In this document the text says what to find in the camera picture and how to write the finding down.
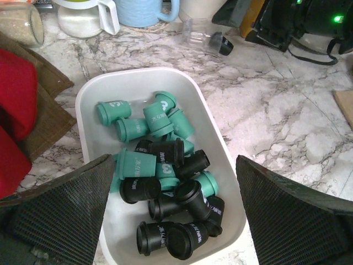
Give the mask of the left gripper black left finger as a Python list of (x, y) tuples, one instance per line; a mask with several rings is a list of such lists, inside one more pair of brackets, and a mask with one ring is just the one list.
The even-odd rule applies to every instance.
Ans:
[(1, 264), (92, 264), (113, 174), (105, 154), (1, 199)]

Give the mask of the green capsule number three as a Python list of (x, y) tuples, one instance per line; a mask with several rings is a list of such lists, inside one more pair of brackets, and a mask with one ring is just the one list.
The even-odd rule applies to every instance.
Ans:
[(184, 111), (179, 108), (173, 109), (168, 114), (168, 119), (173, 124), (174, 133), (177, 136), (187, 139), (191, 136), (195, 129), (189, 122), (188, 118), (185, 116)]

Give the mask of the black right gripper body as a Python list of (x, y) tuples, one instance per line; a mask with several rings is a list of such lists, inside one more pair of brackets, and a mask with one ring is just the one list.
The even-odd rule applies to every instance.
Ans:
[[(239, 29), (249, 5), (250, 1), (227, 1), (212, 22)], [(352, 1), (265, 1), (252, 26), (246, 41), (281, 52), (306, 34), (328, 37), (328, 65), (338, 62), (331, 55), (335, 45), (340, 55), (352, 52)]]

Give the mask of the white storage basket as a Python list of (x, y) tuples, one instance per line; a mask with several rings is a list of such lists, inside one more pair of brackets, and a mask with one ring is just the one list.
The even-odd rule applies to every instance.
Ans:
[(210, 264), (246, 215), (227, 146), (195, 81), (173, 68), (106, 73), (76, 98), (84, 161), (113, 155), (99, 242), (109, 264)]

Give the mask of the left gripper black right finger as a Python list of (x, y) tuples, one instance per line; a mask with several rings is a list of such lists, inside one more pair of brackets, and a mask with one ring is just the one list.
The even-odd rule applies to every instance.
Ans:
[(236, 174), (259, 264), (352, 264), (352, 202), (239, 155)]

